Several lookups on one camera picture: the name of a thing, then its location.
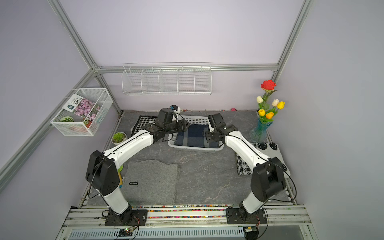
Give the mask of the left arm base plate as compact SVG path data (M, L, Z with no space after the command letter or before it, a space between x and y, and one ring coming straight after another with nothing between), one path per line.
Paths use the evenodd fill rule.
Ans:
M108 212L105 221L106 227L144 226L148 216L148 210L144 209L128 209L122 215L117 215L111 210L108 210Z

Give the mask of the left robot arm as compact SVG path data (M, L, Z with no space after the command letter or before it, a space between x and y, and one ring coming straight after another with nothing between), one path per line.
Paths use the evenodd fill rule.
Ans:
M129 139L109 150L94 151L90 155L86 180L97 190L115 216L129 216L132 209L120 190L118 169L135 154L163 140L166 135L185 132L189 124L180 115L181 111L176 105L163 108L153 123L145 125Z

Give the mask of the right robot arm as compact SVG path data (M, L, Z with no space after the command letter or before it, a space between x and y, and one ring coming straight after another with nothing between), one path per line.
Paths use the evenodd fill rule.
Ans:
M249 216L257 212L269 199L286 188L283 164L278 158L270 158L254 147L237 127L227 125L221 114L209 115L206 139L222 142L234 150L252 171L251 192L241 202L240 212Z

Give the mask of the grey scarf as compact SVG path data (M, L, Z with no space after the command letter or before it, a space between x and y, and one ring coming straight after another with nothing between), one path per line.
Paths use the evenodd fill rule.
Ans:
M121 191L132 206L174 204L178 165L157 160L130 161L123 171Z

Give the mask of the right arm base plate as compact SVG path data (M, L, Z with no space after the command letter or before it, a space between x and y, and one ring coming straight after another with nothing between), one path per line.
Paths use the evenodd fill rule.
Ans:
M243 208L228 207L225 210L227 224L240 225L240 224L266 224L267 214L264 210L259 209L256 212L249 214Z

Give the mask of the navy plaid scarf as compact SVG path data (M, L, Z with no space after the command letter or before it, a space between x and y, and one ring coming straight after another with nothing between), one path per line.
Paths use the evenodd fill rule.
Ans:
M208 125L190 125L186 132L178 133L175 146L192 147L192 148L209 148L219 149L219 143L208 143L204 136Z

